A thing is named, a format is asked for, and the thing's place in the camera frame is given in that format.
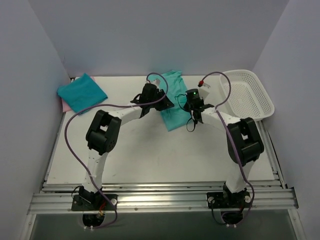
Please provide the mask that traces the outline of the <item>light green t shirt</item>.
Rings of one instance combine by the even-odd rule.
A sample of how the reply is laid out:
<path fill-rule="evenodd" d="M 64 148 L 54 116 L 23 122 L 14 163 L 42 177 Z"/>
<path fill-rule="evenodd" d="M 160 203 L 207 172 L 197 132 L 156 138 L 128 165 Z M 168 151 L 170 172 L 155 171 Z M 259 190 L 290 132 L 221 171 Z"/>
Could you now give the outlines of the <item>light green t shirt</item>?
<path fill-rule="evenodd" d="M 172 70 L 162 74 L 168 83 L 167 98 L 174 104 L 174 107 L 160 112 L 162 120 L 168 132 L 185 125 L 190 119 L 190 114 L 183 110 L 186 103 L 187 86 L 183 80 L 182 72 Z"/>

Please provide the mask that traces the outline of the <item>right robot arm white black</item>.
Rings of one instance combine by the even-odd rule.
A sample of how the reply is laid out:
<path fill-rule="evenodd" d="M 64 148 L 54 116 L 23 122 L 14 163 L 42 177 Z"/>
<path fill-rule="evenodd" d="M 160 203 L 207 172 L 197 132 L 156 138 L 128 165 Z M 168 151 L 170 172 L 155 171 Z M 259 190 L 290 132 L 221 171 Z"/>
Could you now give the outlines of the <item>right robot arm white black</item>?
<path fill-rule="evenodd" d="M 234 206 L 242 200 L 250 200 L 247 194 L 249 174 L 256 160 L 264 152 L 264 144 L 255 121 L 221 112 L 212 104 L 205 104 L 199 90 L 187 90 L 184 109 L 191 115 L 194 124 L 201 123 L 220 128 L 226 133 L 227 150 L 233 161 L 231 172 L 223 185 L 222 200 Z"/>

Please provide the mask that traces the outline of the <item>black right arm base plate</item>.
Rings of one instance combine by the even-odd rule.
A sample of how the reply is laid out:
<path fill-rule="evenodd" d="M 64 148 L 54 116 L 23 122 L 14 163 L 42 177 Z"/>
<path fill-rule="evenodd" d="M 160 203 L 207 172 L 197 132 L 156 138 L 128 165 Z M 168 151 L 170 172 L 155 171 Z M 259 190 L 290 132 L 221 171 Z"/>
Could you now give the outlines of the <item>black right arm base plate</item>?
<path fill-rule="evenodd" d="M 206 198 L 208 207 L 213 209 L 248 208 L 252 200 L 247 191 L 238 193 L 207 192 Z"/>

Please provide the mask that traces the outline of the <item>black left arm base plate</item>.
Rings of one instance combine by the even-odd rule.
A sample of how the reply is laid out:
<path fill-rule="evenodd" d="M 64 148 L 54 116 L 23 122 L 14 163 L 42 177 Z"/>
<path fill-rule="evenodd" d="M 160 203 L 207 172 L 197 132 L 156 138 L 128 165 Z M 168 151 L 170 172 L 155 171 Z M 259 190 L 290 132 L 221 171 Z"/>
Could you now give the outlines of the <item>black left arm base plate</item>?
<path fill-rule="evenodd" d="M 113 207 L 100 194 L 96 196 L 94 203 L 88 202 L 87 200 L 80 197 L 78 194 L 72 196 L 71 211 L 86 212 L 98 210 L 112 211 Z"/>

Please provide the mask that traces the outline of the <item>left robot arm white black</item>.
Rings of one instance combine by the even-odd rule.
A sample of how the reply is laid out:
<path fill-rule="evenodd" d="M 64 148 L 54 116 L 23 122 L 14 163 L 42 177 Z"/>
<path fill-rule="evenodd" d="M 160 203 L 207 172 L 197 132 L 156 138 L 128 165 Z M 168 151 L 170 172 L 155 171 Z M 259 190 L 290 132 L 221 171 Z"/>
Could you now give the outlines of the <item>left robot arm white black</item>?
<path fill-rule="evenodd" d="M 174 107 L 174 104 L 165 96 L 165 92 L 152 83 L 146 83 L 142 93 L 138 94 L 131 103 L 119 110 L 96 112 L 85 139 L 89 148 L 87 173 L 79 189 L 79 196 L 83 204 L 90 210 L 100 206 L 102 177 L 108 154 L 115 148 L 118 141 L 120 127 L 130 121 L 140 119 L 151 109 L 164 111 Z"/>

